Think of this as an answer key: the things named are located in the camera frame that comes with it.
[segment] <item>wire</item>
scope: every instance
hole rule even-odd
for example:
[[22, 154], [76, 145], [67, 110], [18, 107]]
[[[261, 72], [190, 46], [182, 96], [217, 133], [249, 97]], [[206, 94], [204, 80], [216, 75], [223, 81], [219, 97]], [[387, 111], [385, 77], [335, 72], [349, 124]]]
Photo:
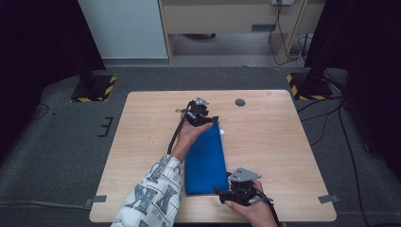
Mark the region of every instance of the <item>wire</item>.
[[287, 63], [289, 63], [289, 62], [291, 62], [291, 61], [296, 61], [296, 60], [298, 60], [298, 58], [292, 59], [292, 58], [289, 57], [289, 55], [288, 55], [288, 53], [287, 53], [286, 41], [285, 41], [285, 39], [284, 39], [284, 35], [283, 35], [283, 32], [282, 32], [281, 27], [280, 27], [281, 0], [278, 0], [277, 3], [278, 3], [278, 7], [277, 7], [277, 8], [278, 8], [278, 10], [277, 10], [277, 17], [276, 17], [276, 19], [275, 19], [275, 22], [274, 22], [274, 26], [273, 26], [273, 27], [277, 27], [277, 26], [278, 26], [278, 28], [279, 28], [279, 31], [280, 31], [280, 34], [281, 34], [281, 38], [282, 38], [282, 40], [283, 40], [283, 44], [284, 44], [286, 56], [287, 56], [287, 58], [289, 58], [289, 61], [280, 63], [280, 62], [278, 62], [277, 59], [275, 58], [274, 50], [273, 50], [273, 47], [271, 46], [271, 33], [272, 33], [273, 29], [272, 29], [272, 30], [270, 31], [270, 33], [269, 33], [269, 38], [268, 38], [268, 40], [269, 40], [269, 47], [270, 47], [271, 53], [272, 53], [272, 55], [273, 55], [273, 58], [274, 58], [274, 61], [276, 62], [276, 64], [278, 64], [278, 65], [285, 65], [285, 64], [287, 64]]
[[36, 118], [30, 119], [31, 121], [41, 119], [42, 117], [46, 116], [47, 113], [49, 113], [50, 108], [49, 108], [49, 106], [47, 106], [46, 104], [41, 103], [41, 104], [39, 104], [38, 106], [45, 106], [45, 107], [46, 107], [46, 111], [45, 111], [45, 113], [42, 114], [41, 116], [38, 116], [38, 117], [36, 117]]
[[322, 140], [322, 138], [323, 138], [323, 136], [324, 136], [324, 131], [325, 131], [325, 125], [326, 125], [326, 122], [327, 122], [327, 118], [328, 118], [328, 116], [329, 116], [330, 114], [332, 114], [332, 113], [329, 113], [329, 114], [326, 116], [326, 118], [324, 119], [323, 131], [322, 131], [322, 133], [321, 133], [321, 137], [320, 137], [316, 142], [311, 143], [310, 146], [314, 146], [314, 145], [318, 144], [319, 142], [321, 142], [321, 140]]
[[365, 210], [363, 209], [362, 197], [360, 195], [359, 177], [358, 177], [358, 174], [357, 174], [357, 164], [355, 162], [354, 152], [351, 149], [350, 141], [348, 139], [348, 135], [347, 135], [347, 132], [345, 130], [344, 123], [342, 122], [341, 109], [339, 109], [339, 119], [340, 119], [342, 132], [344, 133], [345, 140], [347, 142], [348, 150], [350, 152], [350, 156], [351, 156], [351, 160], [352, 160], [352, 164], [353, 164], [353, 168], [354, 168], [355, 180], [356, 180], [356, 183], [357, 183], [357, 199], [359, 201], [360, 212], [362, 213], [362, 217], [363, 217], [363, 221], [365, 222], [365, 225], [367, 227], [370, 227], [368, 219], [366, 219]]
[[0, 206], [12, 207], [12, 206], [42, 206], [51, 208], [62, 208], [62, 209], [78, 209], [78, 210], [91, 210], [88, 205], [66, 205], [47, 201], [0, 201]]
[[310, 107], [310, 106], [312, 106], [312, 105], [314, 105], [314, 104], [316, 104], [318, 102], [326, 101], [326, 100], [332, 100], [332, 99], [336, 99], [336, 98], [343, 98], [343, 96], [332, 96], [332, 97], [328, 97], [328, 98], [325, 98], [325, 99], [316, 100], [316, 101], [314, 101], [312, 103], [307, 104], [306, 106], [304, 106], [300, 110], [298, 110], [297, 113], [303, 111], [304, 109], [306, 109], [306, 108], [308, 108], [308, 107]]
[[[310, 103], [310, 104], [304, 106], [304, 107], [303, 107], [301, 110], [299, 110], [298, 112], [300, 112], [300, 111], [306, 109], [307, 107], [309, 107], [309, 106], [311, 106], [311, 105], [313, 105], [313, 104], [316, 104], [316, 103], [318, 103], [318, 102], [320, 102], [320, 101], [321, 101], [321, 100], [312, 102], [312, 103]], [[362, 215], [362, 217], [363, 217], [363, 221], [364, 221], [365, 225], [366, 225], [367, 227], [371, 227], [370, 224], [369, 224], [369, 221], [368, 221], [368, 219], [367, 219], [367, 217], [366, 217], [365, 210], [364, 210], [364, 208], [363, 208], [362, 196], [361, 196], [361, 194], [360, 194], [359, 177], [358, 177], [358, 174], [357, 174], [357, 164], [356, 164], [356, 161], [355, 161], [354, 152], [352, 151], [351, 144], [350, 144], [350, 141], [349, 141], [349, 138], [348, 138], [348, 134], [347, 134], [347, 132], [346, 132], [346, 129], [345, 129], [345, 127], [344, 127], [344, 123], [343, 123], [343, 121], [342, 121], [341, 107], [342, 107], [342, 105], [344, 104], [344, 102], [345, 102], [345, 100], [343, 100], [343, 101], [340, 103], [340, 105], [339, 105], [334, 111], [331, 111], [331, 112], [329, 112], [329, 113], [319, 114], [319, 115], [317, 115], [317, 116], [310, 117], [310, 118], [305, 119], [305, 120], [303, 120], [303, 121], [310, 120], [310, 119], [313, 119], [313, 118], [316, 118], [316, 117], [319, 117], [319, 116], [322, 116], [322, 115], [326, 115], [326, 118], [325, 118], [325, 120], [324, 120], [323, 132], [322, 132], [321, 138], [320, 138], [317, 142], [311, 144], [311, 145], [315, 145], [316, 143], [320, 142], [321, 139], [322, 139], [322, 137], [323, 137], [324, 129], [325, 129], [325, 124], [326, 124], [326, 120], [327, 120], [328, 115], [334, 113], [335, 111], [338, 112], [338, 114], [339, 114], [339, 120], [340, 120], [340, 125], [341, 125], [341, 129], [342, 129], [342, 132], [343, 132], [343, 134], [344, 134], [344, 137], [345, 137], [345, 140], [346, 140], [346, 143], [347, 143], [347, 147], [348, 147], [348, 150], [349, 150], [349, 153], [350, 153], [350, 157], [351, 157], [351, 160], [352, 160], [352, 165], [353, 165], [353, 170], [354, 170], [355, 179], [356, 179], [356, 185], [357, 185], [357, 199], [358, 199], [358, 204], [359, 204], [360, 212], [361, 212], [361, 215]], [[382, 224], [377, 224], [377, 225], [372, 226], [372, 227], [385, 227], [385, 226], [394, 226], [394, 227], [395, 227], [395, 226], [400, 226], [400, 227], [401, 227], [401, 224], [400, 224], [400, 223], [382, 223]]]
[[175, 142], [175, 140], [176, 140], [176, 138], [177, 138], [177, 135], [178, 135], [178, 133], [180, 132], [181, 127], [183, 126], [183, 122], [186, 121], [186, 115], [187, 115], [188, 107], [189, 107], [189, 104], [188, 104], [188, 106], [186, 107], [186, 109], [183, 110], [183, 111], [185, 111], [185, 114], [184, 114], [183, 117], [181, 118], [181, 121], [180, 121], [180, 123], [178, 124], [177, 129], [174, 131], [173, 137], [171, 138], [170, 144], [168, 145], [167, 154], [170, 154], [170, 153], [171, 153], [171, 150], [173, 149], [173, 145], [174, 145], [174, 142]]

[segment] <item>black stand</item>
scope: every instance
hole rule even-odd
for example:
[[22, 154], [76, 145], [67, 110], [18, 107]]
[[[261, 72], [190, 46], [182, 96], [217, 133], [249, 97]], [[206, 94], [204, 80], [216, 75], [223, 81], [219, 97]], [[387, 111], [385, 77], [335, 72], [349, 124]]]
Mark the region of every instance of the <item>black stand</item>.
[[334, 31], [311, 63], [310, 71], [307, 74], [290, 74], [288, 82], [295, 99], [325, 99], [333, 95], [328, 83], [324, 80], [323, 73], [333, 53], [338, 51], [335, 43], [336, 34], [356, 1], [354, 0], [344, 15], [340, 17]]
[[313, 83], [308, 82], [309, 74], [291, 73], [289, 85], [295, 99], [325, 99], [333, 95], [328, 83], [317, 79]]
[[79, 83], [71, 95], [73, 102], [104, 101], [113, 87], [113, 76], [80, 77]]

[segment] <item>metal bracket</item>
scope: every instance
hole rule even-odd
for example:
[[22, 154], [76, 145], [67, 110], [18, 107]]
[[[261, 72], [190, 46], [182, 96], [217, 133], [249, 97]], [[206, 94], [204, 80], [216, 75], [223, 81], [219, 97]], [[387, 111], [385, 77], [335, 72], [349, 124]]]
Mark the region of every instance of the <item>metal bracket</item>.
[[228, 180], [241, 183], [259, 178], [262, 178], [262, 175], [240, 167], [228, 177]]
[[207, 105], [209, 104], [208, 101], [200, 98], [199, 96], [197, 96], [197, 100], [195, 101], [195, 103], [199, 106], [199, 105]]

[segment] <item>black cable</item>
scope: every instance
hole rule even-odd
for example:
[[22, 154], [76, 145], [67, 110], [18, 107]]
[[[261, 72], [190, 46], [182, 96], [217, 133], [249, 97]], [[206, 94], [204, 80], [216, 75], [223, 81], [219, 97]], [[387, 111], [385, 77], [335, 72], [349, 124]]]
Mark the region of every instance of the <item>black cable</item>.
[[39, 119], [41, 119], [42, 117], [46, 116], [46, 115], [47, 115], [47, 113], [48, 113], [48, 112], [49, 112], [49, 110], [50, 110], [49, 106], [47, 106], [46, 104], [43, 104], [43, 103], [41, 103], [41, 104], [39, 104], [38, 106], [45, 106], [45, 107], [46, 107], [46, 112], [45, 112], [44, 114], [42, 114], [41, 116], [38, 116], [38, 117], [36, 117], [36, 118], [32, 118], [32, 119], [30, 119], [31, 121], [34, 121], [34, 120], [39, 120]]
[[168, 145], [167, 154], [171, 153], [171, 150], [173, 149], [173, 145], [177, 138], [177, 135], [180, 132], [181, 127], [183, 126], [183, 122], [186, 121], [186, 115], [187, 115], [186, 111], [188, 110], [188, 107], [189, 107], [189, 105], [186, 107], [186, 109], [183, 110], [183, 111], [185, 111], [185, 114], [181, 118], [180, 123], [177, 126], [177, 129], [174, 131], [173, 137], [171, 138], [170, 144]]
[[304, 40], [304, 46], [302, 46], [302, 52], [301, 52], [301, 57], [303, 58], [304, 61], [306, 61], [306, 58], [305, 58], [305, 49], [306, 49], [307, 38], [308, 38], [308, 37], [307, 37], [307, 33], [306, 33], [305, 40]]
[[367, 227], [370, 227], [368, 219], [366, 219], [366, 215], [365, 215], [365, 211], [363, 209], [363, 204], [362, 204], [362, 197], [360, 196], [360, 186], [359, 186], [359, 177], [357, 174], [357, 164], [355, 162], [355, 157], [354, 157], [354, 152], [351, 149], [351, 144], [350, 141], [348, 139], [348, 135], [347, 132], [345, 130], [344, 124], [342, 122], [342, 117], [341, 117], [341, 109], [339, 109], [339, 119], [340, 119], [340, 124], [341, 124], [341, 128], [342, 128], [342, 132], [344, 133], [345, 136], [345, 140], [347, 142], [347, 146], [348, 146], [348, 150], [350, 152], [350, 156], [351, 156], [351, 160], [352, 160], [352, 164], [353, 164], [353, 168], [354, 168], [354, 174], [355, 174], [355, 179], [356, 179], [356, 183], [357, 183], [357, 199], [359, 201], [359, 208], [360, 208], [360, 212], [362, 214], [363, 217], [363, 221], [365, 222], [365, 225]]
[[298, 60], [298, 58], [292, 59], [292, 58], [290, 58], [289, 55], [287, 54], [286, 42], [285, 42], [285, 40], [284, 40], [284, 35], [283, 35], [283, 32], [282, 32], [281, 27], [280, 27], [280, 23], [279, 23], [279, 22], [280, 22], [280, 12], [281, 12], [281, 0], [278, 1], [278, 7], [277, 7], [277, 8], [278, 8], [278, 10], [277, 10], [277, 17], [276, 17], [276, 19], [275, 19], [275, 22], [274, 22], [274, 26], [273, 26], [273, 27], [277, 27], [277, 26], [278, 26], [278, 28], [279, 28], [281, 37], [282, 37], [283, 42], [284, 42], [284, 48], [285, 48], [285, 51], [286, 51], [286, 56], [289, 58], [289, 61], [286, 61], [286, 62], [284, 62], [284, 63], [279, 63], [279, 62], [277, 61], [277, 59], [275, 58], [274, 50], [273, 50], [273, 47], [271, 46], [271, 33], [272, 33], [273, 29], [272, 29], [272, 30], [270, 31], [270, 33], [269, 33], [268, 41], [269, 41], [269, 47], [270, 47], [271, 53], [272, 53], [272, 55], [273, 55], [273, 58], [274, 58], [274, 61], [276, 62], [276, 64], [277, 64], [277, 65], [285, 65], [285, 64], [287, 64], [287, 63], [289, 63], [289, 62]]
[[332, 113], [329, 113], [329, 114], [326, 116], [326, 118], [324, 119], [323, 131], [322, 131], [322, 133], [321, 133], [321, 137], [320, 137], [317, 141], [311, 143], [310, 146], [314, 146], [314, 145], [318, 144], [319, 142], [321, 142], [321, 140], [322, 140], [322, 138], [323, 138], [323, 136], [324, 136], [325, 124], [326, 124], [327, 118], [328, 118], [328, 116], [329, 116], [330, 114], [332, 114]]
[[91, 207], [88, 205], [66, 205], [47, 201], [0, 201], [0, 206], [42, 206], [62, 209], [91, 210]]
[[307, 120], [314, 119], [314, 118], [316, 118], [316, 117], [324, 116], [324, 115], [327, 115], [327, 114], [332, 114], [332, 113], [334, 113], [335, 111], [337, 111], [337, 110], [340, 108], [340, 106], [342, 105], [343, 102], [344, 102], [344, 100], [343, 100], [343, 101], [340, 103], [340, 105], [339, 105], [336, 109], [334, 109], [333, 111], [330, 111], [330, 112], [327, 112], [327, 113], [322, 113], [322, 114], [319, 114], [319, 115], [315, 115], [315, 116], [309, 117], [309, 118], [307, 118], [307, 119], [303, 119], [303, 120], [301, 120], [301, 121], [307, 121]]
[[307, 104], [306, 106], [304, 106], [300, 110], [298, 110], [297, 113], [303, 111], [304, 109], [306, 109], [306, 108], [310, 107], [311, 105], [314, 105], [314, 104], [316, 104], [318, 102], [326, 101], [326, 100], [332, 100], [332, 99], [335, 99], [335, 98], [342, 98], [342, 96], [332, 96], [332, 97], [328, 97], [328, 98], [325, 98], [325, 99], [316, 100], [316, 101], [314, 101], [312, 103]]

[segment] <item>printed shirt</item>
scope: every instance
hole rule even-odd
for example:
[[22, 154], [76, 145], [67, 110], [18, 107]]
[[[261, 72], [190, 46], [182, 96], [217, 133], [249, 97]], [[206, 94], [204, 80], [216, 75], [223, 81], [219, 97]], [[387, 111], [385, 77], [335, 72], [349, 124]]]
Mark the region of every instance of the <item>printed shirt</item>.
[[112, 227], [173, 226], [182, 194], [183, 164], [166, 154], [133, 188]]

